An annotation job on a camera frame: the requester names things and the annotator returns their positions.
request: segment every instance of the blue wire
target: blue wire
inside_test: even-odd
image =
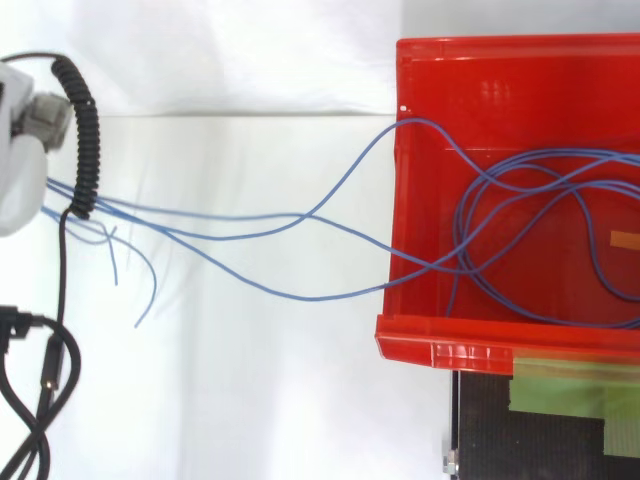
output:
[[[43,206],[41,208],[42,213],[44,213],[46,216],[48,216],[49,218],[51,218],[54,222],[59,223],[60,222],[60,213],[56,212],[55,210],[52,210],[49,207]],[[146,257],[146,255],[144,253],[142,253],[138,248],[136,248],[134,245],[132,245],[131,243],[127,242],[126,240],[123,240],[119,237],[115,236],[115,231],[116,228],[111,230],[111,233],[107,233],[107,229],[104,226],[104,224],[102,224],[101,222],[96,222],[93,220],[79,220],[76,218],[71,218],[69,217],[67,219],[68,221],[71,221],[74,226],[77,226],[78,228],[82,228],[83,230],[92,232],[94,234],[97,235],[104,235],[105,238],[103,240],[89,240],[85,237],[82,237],[81,235],[79,235],[77,232],[74,232],[73,230],[71,230],[70,227],[66,227],[66,231],[68,233],[70,233],[74,238],[80,240],[83,243],[86,243],[88,245],[101,245],[103,243],[111,243],[111,241],[117,242],[121,245],[124,245],[125,247],[129,248],[130,250],[132,250],[133,252],[135,252],[141,259],[142,261],[147,265],[147,267],[149,267],[149,270],[151,271],[151,277],[153,280],[153,289],[151,291],[151,298],[149,299],[149,302],[146,306],[146,308],[144,309],[144,311],[142,312],[142,314],[140,315],[140,317],[138,318],[138,321],[135,323],[135,328],[138,328],[140,326],[140,324],[142,323],[142,321],[145,319],[145,317],[148,315],[149,311],[151,310],[151,307],[153,306],[155,300],[156,300],[156,295],[157,295],[157,291],[158,291],[158,277],[156,275],[156,271],[155,268],[153,267],[152,263],[149,261],[149,259]],[[101,227],[100,230],[93,228],[90,226],[90,224],[94,224],[98,227]],[[111,258],[112,258],[112,262],[113,262],[113,266],[114,266],[114,271],[117,272],[117,268],[116,268],[116,262],[115,262],[115,256],[113,254],[113,249],[111,249]]]
[[[326,218],[315,215],[315,213],[320,208],[322,208],[336,193],[336,191],[344,184],[344,182],[348,179],[351,173],[353,173],[355,168],[357,168],[357,166],[362,162],[364,157],[369,153],[369,151],[376,145],[376,143],[382,137],[384,137],[387,133],[394,130],[395,128],[401,127],[403,125],[408,125],[408,124],[422,124],[422,125],[429,126],[435,129],[436,131],[438,131],[445,138],[445,140],[447,140],[447,142],[453,148],[453,150],[456,151],[458,155],[476,173],[478,173],[478,177],[468,187],[468,189],[462,196],[455,210],[454,222],[453,222],[454,248],[450,252],[448,252],[446,255],[440,257],[439,259],[433,262],[428,262],[426,260],[414,257],[412,255],[408,255],[404,252],[401,252],[397,249],[387,246],[382,242],[379,242],[362,232],[358,232],[357,230],[351,229],[344,225],[340,225],[336,222],[333,222]],[[550,168],[531,163],[537,160],[544,160],[549,158],[556,158],[559,161],[565,158],[578,158],[583,160],[591,159],[591,161],[589,161],[584,166],[577,168],[573,170],[571,173],[566,175],[560,175],[559,173],[551,170]],[[485,170],[482,170],[462,150],[462,148],[456,144],[453,138],[441,126],[427,119],[411,118],[411,119],[405,119],[405,120],[396,122],[393,125],[390,125],[389,127],[387,127],[380,134],[378,134],[373,139],[373,141],[369,143],[369,145],[363,150],[363,152],[357,157],[355,162],[350,166],[347,172],[340,178],[338,183],[329,191],[329,193],[318,204],[316,204],[316,206],[314,206],[311,210],[303,214],[276,213],[276,214],[267,214],[267,215],[250,215],[250,216],[207,215],[207,214],[200,214],[200,213],[193,213],[193,212],[185,212],[180,210],[137,205],[131,202],[125,202],[125,201],[115,199],[115,198],[110,198],[110,197],[99,197],[97,200],[96,210],[102,213],[105,213],[107,215],[113,216],[115,218],[127,220],[132,223],[146,226],[158,233],[165,235],[167,238],[182,245],[183,247],[193,251],[197,255],[201,256],[207,261],[218,266],[223,271],[229,273],[230,275],[234,276],[238,280],[250,286],[258,288],[264,292],[277,295],[280,297],[288,298],[288,299],[317,302],[317,301],[351,298],[358,295],[363,295],[373,291],[399,285],[413,278],[416,278],[417,276],[422,275],[423,273],[426,273],[429,270],[437,270],[440,272],[452,273],[455,275],[454,285],[452,288],[449,305],[447,307],[447,314],[450,314],[453,308],[460,275],[468,275],[483,291],[485,291],[485,293],[487,293],[487,295],[494,298],[496,301],[500,302],[501,304],[505,305],[511,310],[535,320],[562,324],[562,325],[581,325],[581,326],[589,326],[589,327],[596,326],[596,327],[608,327],[608,328],[611,328],[611,327],[631,328],[640,324],[640,318],[632,319],[619,324],[594,325],[594,324],[579,324],[576,322],[570,322],[563,319],[555,319],[551,317],[538,315],[536,313],[530,312],[520,307],[519,305],[516,305],[515,303],[513,303],[511,300],[509,300],[503,294],[501,294],[492,284],[490,284],[484,276],[481,275],[481,272],[485,268],[487,268],[489,265],[491,265],[492,263],[497,261],[499,258],[504,256],[515,245],[517,245],[517,243],[527,234],[527,232],[533,227],[533,225],[535,225],[546,214],[546,212],[549,211],[549,209],[551,209],[557,202],[562,200],[564,197],[571,195],[577,200],[585,216],[585,220],[587,223],[588,237],[589,237],[590,254],[592,258],[592,263],[594,265],[594,269],[596,271],[596,275],[598,276],[599,280],[602,282],[602,284],[607,290],[609,290],[612,294],[618,296],[619,298],[622,298],[628,301],[633,301],[633,302],[640,301],[640,297],[628,295],[624,292],[619,291],[606,279],[598,260],[597,248],[595,245],[595,236],[594,236],[594,230],[593,230],[593,220],[591,218],[591,214],[588,210],[588,207],[584,202],[584,199],[579,193],[579,191],[584,188],[604,189],[604,190],[620,193],[622,195],[634,198],[636,200],[640,200],[640,188],[628,182],[623,182],[619,180],[598,180],[598,181],[590,181],[590,182],[570,181],[587,171],[590,171],[594,168],[597,168],[599,166],[602,166],[610,162],[621,163],[624,165],[630,165],[637,168],[640,166],[640,156],[636,154],[631,154],[631,153],[621,153],[621,152],[615,152],[615,151],[603,150],[603,149],[583,149],[583,148],[541,149],[541,150],[534,150],[534,151],[529,151],[529,152],[524,152],[518,155],[514,155],[512,157],[509,157],[491,166],[485,171]],[[543,173],[549,174],[550,176],[554,177],[555,180],[552,180],[551,182],[541,186],[529,187],[529,188],[519,187],[517,185],[508,184],[499,180],[499,177],[501,177],[507,172],[511,172],[518,169],[527,169],[527,168],[538,170]],[[73,189],[71,187],[61,182],[58,182],[54,179],[49,179],[47,185],[49,189],[51,189],[52,191],[60,195],[63,195],[67,198],[70,198],[71,197],[70,193],[73,192]],[[493,209],[493,211],[490,212],[489,215],[487,215],[487,217],[485,217],[484,220],[482,220],[479,223],[477,227],[471,230],[470,225],[471,225],[471,219],[473,217],[473,214],[476,211],[476,208],[480,202],[480,199],[482,198],[483,194],[486,192],[487,188],[490,185],[519,193],[519,195],[515,195],[503,201],[502,203],[498,204]],[[545,192],[547,193],[557,192],[557,195],[553,199],[551,199],[545,205],[545,207],[543,207],[534,216],[534,218],[520,232],[518,232],[515,235],[515,237],[505,247],[503,247],[494,256],[486,260],[480,266],[475,266],[469,256],[467,247],[478,236],[478,234],[482,230],[484,230],[489,225],[489,223],[491,223],[491,221],[495,218],[495,216],[500,211],[502,211],[504,208],[508,207],[511,204],[514,204],[526,198],[532,197],[540,193],[545,193]],[[472,198],[471,205],[466,210],[466,216],[465,216],[465,209],[467,208],[468,200],[470,198]],[[205,220],[253,221],[253,220],[268,220],[268,219],[276,219],[276,218],[295,218],[295,220],[281,227],[262,231],[262,232],[257,232],[257,233],[232,235],[232,236],[211,236],[211,235],[203,235],[195,232],[176,229],[173,227],[161,225],[154,222],[149,222],[147,220],[137,217],[136,215],[132,215],[121,209],[118,209],[114,205],[119,205],[125,208],[133,208],[140,211],[146,211],[148,213],[159,213],[159,214],[167,214],[172,216],[182,216],[182,217],[198,218],[198,219],[205,219]],[[414,262],[422,266],[423,268],[409,275],[406,275],[404,277],[395,279],[390,282],[386,282],[384,284],[369,287],[366,289],[357,290],[349,293],[343,293],[343,294],[310,297],[310,296],[295,295],[287,292],[277,291],[269,287],[266,287],[265,285],[257,283],[253,280],[250,280],[242,276],[238,272],[234,271],[230,267],[226,266],[222,262],[204,253],[202,250],[196,248],[192,244],[188,243],[186,240],[180,238],[181,236],[184,236],[188,238],[196,238],[196,239],[211,240],[211,241],[233,241],[233,240],[245,240],[250,238],[259,238],[259,237],[283,232],[285,230],[288,230],[289,228],[292,228],[300,224],[301,222],[307,219],[319,221],[324,224],[330,225],[334,228],[338,228],[346,233],[355,235],[363,240],[366,240],[369,243],[372,243],[373,245],[379,248],[382,248],[390,252],[393,255],[397,255],[402,258],[405,258],[406,260]],[[451,260],[452,258],[457,258],[457,263],[459,268],[448,268],[448,267],[442,266],[443,263]]]

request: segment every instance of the red plastic bin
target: red plastic bin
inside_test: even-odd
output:
[[[435,121],[482,168],[537,148],[640,152],[640,35],[401,40],[397,83],[398,119]],[[396,131],[395,161],[393,246],[437,259],[452,248],[453,211],[476,173],[437,132],[420,125]],[[568,172],[580,162],[565,159],[562,165]],[[620,165],[581,178],[603,177],[640,183],[638,169]],[[533,180],[540,182],[508,179]],[[492,192],[480,206],[480,217],[504,199],[504,192]],[[548,201],[540,197],[498,215],[469,248],[477,263]],[[584,197],[605,274],[618,288],[640,295],[640,251],[610,245],[611,231],[640,233],[640,208],[609,192],[584,191]],[[390,278],[418,268],[392,257]],[[599,283],[585,220],[571,198],[556,205],[485,274],[506,296],[540,314],[599,324],[640,317],[640,304],[613,297]],[[451,275],[432,271],[386,290],[376,329],[385,358],[500,374],[511,374],[519,355],[640,364],[638,330],[532,322],[469,279],[462,278],[447,318],[452,283]]]

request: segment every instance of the black cord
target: black cord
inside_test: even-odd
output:
[[[7,396],[12,400],[9,404],[14,408],[18,415],[21,416],[23,421],[33,428],[31,428],[31,435],[27,440],[25,440],[20,447],[20,450],[16,452],[12,460],[0,474],[0,480],[8,480],[15,473],[24,458],[29,455],[19,477],[19,480],[24,480],[29,474],[36,455],[38,454],[40,455],[38,480],[46,480],[48,477],[50,454],[44,431],[60,412],[71,395],[71,392],[75,388],[78,378],[75,378],[73,375],[74,368],[77,368],[78,377],[80,369],[80,351],[71,334],[69,334],[63,326],[67,291],[66,222],[70,213],[73,213],[79,218],[85,220],[89,218],[98,195],[97,190],[100,173],[100,128],[98,111],[96,109],[95,101],[91,96],[89,88],[82,78],[82,75],[68,57],[51,52],[20,53],[0,58],[0,62],[8,63],[33,58],[50,58],[54,60],[51,66],[51,72],[58,79],[69,98],[69,101],[73,105],[78,127],[78,169],[73,200],[69,208],[67,208],[60,217],[58,230],[60,247],[58,312],[55,322],[56,327],[48,325],[48,322],[52,322],[51,320],[43,320],[44,324],[52,328],[54,332],[47,342],[44,365],[42,368],[41,391],[37,413],[34,418],[33,415],[31,415],[31,412],[29,412],[15,394],[11,396],[10,392],[13,392],[13,390],[11,390],[11,386],[8,385],[7,382],[7,385],[9,386]],[[66,338],[65,335],[60,334],[60,332],[66,332]],[[76,351],[71,351],[71,344],[75,346]],[[54,401],[54,392],[58,389],[60,384],[65,345],[71,355],[72,374],[70,375],[65,388],[60,393],[60,396],[56,401]]]
[[[32,325],[46,326],[53,330],[53,333],[62,339],[62,342],[64,343],[67,351],[69,352],[69,356],[71,357],[71,371],[69,373],[69,379],[60,392],[60,395],[55,400],[55,402],[53,402],[46,415],[43,418],[37,420],[37,423],[29,436],[25,439],[24,442],[22,442],[20,448],[18,448],[13,457],[11,457],[11,460],[9,460],[9,463],[7,463],[7,466],[0,473],[0,480],[10,480],[18,470],[22,462],[25,460],[27,455],[29,455],[32,450],[37,448],[38,442],[42,438],[44,438],[47,428],[49,428],[53,420],[55,420],[60,411],[64,408],[65,404],[69,401],[69,398],[71,397],[71,394],[75,390],[76,385],[78,384],[78,380],[80,379],[80,370],[82,367],[80,348],[78,347],[77,342],[75,341],[73,335],[71,335],[69,330],[67,330],[64,325],[59,324],[57,321],[42,317],[34,318]]]
[[[67,208],[60,216],[58,224],[58,246],[60,249],[60,279],[58,283],[58,315],[56,321],[64,322],[64,309],[67,299],[67,218],[71,213],[71,207]]]
[[[11,384],[9,383],[9,379],[7,378],[7,369],[5,363],[5,355],[0,355],[0,393],[6,400],[7,404],[13,409],[14,412],[18,414],[20,419],[29,427],[29,430],[32,430],[37,425],[36,418],[31,414],[29,409],[22,403],[22,401],[18,398],[16,393],[14,392]],[[38,467],[38,480],[46,480],[49,476],[49,469],[51,468],[51,453],[49,450],[49,442],[47,440],[46,435],[42,436],[42,439],[38,442],[38,447],[36,450],[31,452],[27,463],[22,469],[22,473],[18,477],[18,480],[24,480],[31,467],[33,466],[33,462],[36,459],[36,455],[40,455],[40,464]]]
[[[67,58],[64,55],[60,55],[59,53],[53,52],[26,52],[26,53],[18,53],[16,55],[9,55],[6,57],[0,58],[0,62],[9,63],[15,62],[18,60],[27,60],[30,58],[52,58],[54,60],[58,60],[60,58]]]

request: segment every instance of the green tape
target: green tape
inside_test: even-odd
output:
[[[604,418],[604,389],[585,380],[524,377],[511,380],[511,404],[516,412]]]
[[[606,389],[604,453],[640,458],[640,388]]]
[[[640,458],[640,367],[518,358],[509,409],[604,419],[604,453]]]

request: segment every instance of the metal screw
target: metal screw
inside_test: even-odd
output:
[[[458,475],[458,450],[449,450],[443,457],[442,471],[447,475]]]

